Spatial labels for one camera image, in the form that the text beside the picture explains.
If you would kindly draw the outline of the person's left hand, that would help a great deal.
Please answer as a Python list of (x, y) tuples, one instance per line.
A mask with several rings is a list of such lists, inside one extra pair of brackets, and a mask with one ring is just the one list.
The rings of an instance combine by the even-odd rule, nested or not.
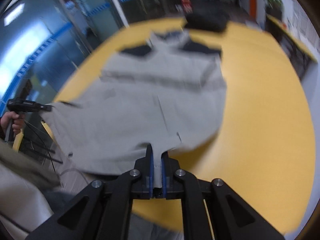
[(24, 125), (24, 114), (17, 114), (15, 112), (6, 112), (1, 117), (1, 129), (4, 133), (8, 128), (11, 128), (15, 135), (21, 132)]

